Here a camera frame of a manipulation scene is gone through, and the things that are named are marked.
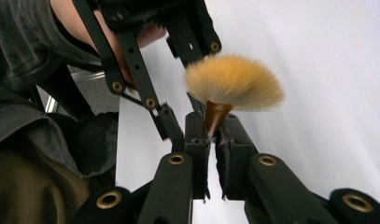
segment brush bristles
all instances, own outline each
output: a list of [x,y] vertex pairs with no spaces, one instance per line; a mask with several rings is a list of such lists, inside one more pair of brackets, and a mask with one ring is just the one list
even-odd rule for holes
[[233,105],[234,110],[262,111],[284,99],[278,80],[267,67],[238,55],[210,56],[190,65],[186,82],[202,103]]

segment person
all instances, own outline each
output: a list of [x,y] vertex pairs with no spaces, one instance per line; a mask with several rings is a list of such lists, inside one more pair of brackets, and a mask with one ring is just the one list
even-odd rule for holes
[[[100,11],[94,14],[125,80],[135,84],[114,32]],[[138,45],[165,34],[150,25]],[[22,96],[65,61],[100,63],[72,0],[0,0],[0,223],[69,222],[92,192],[114,184],[115,119],[58,121],[62,116]],[[65,132],[71,127],[78,130],[75,144]]]

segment white wall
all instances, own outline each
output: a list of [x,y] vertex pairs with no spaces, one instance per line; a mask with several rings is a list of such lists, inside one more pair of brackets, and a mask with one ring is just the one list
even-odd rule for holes
[[[270,112],[234,112],[258,150],[283,159],[321,196],[352,188],[380,202],[380,1],[205,2],[221,53],[264,62],[287,95]],[[160,101],[184,130],[191,109],[182,65],[164,40],[143,53]],[[120,111],[117,178],[133,190],[154,176],[170,143],[141,107],[121,99]],[[220,199],[214,161],[209,170],[212,200],[195,203],[193,223],[246,223],[242,203]]]

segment copper ferrule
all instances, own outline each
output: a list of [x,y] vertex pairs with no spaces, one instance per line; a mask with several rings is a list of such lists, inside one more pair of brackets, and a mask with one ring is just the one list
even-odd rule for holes
[[206,102],[206,114],[204,116],[204,125],[207,129],[207,135],[215,136],[222,121],[233,109],[233,105],[216,104],[211,101]]

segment fan brush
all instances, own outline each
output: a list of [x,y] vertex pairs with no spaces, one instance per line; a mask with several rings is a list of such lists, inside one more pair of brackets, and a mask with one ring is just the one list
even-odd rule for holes
[[243,56],[209,56],[189,65],[186,72],[190,94],[206,105],[204,124],[209,136],[215,136],[231,110],[265,111],[284,99],[274,74]]

